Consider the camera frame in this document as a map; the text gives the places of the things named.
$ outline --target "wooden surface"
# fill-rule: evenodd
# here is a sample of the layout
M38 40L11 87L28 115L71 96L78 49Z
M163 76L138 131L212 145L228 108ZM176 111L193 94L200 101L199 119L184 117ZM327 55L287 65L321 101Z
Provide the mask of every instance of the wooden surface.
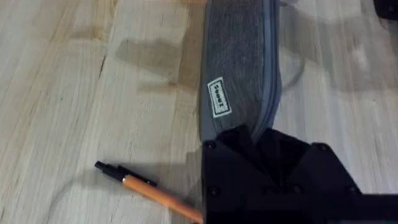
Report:
M203 3L0 1L0 223L188 223L123 189L132 167L200 208ZM398 192L398 27L371 0L288 1L275 128Z

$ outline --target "hardwood floor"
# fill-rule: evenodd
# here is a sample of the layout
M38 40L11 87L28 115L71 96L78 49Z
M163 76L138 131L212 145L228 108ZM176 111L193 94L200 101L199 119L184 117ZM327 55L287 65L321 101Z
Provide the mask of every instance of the hardwood floor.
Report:
M0 223L188 223L94 168L200 207L200 1L0 2ZM398 192L398 26L371 0L280 9L275 128L329 143L365 192Z

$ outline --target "white label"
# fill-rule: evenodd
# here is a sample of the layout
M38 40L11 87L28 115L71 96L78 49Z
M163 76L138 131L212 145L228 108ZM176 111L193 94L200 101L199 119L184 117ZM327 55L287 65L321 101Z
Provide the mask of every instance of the white label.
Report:
M211 105L213 108L213 117L219 118L232 113L231 106L226 97L223 77L219 77L207 84L209 89Z

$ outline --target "pen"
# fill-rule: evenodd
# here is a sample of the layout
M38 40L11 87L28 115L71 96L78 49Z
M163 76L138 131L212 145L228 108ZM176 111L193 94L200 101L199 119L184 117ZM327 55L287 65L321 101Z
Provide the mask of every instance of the pen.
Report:
M95 163L95 167L102 170L102 172L120 182L123 186L135 190L146 197L155 200L156 202L171 208L172 210L191 218L197 223L203 223L203 216L197 209L190 208L183 204L171 195L168 195L156 188L157 184L141 175L134 173L123 166L112 166L104 164L100 161Z

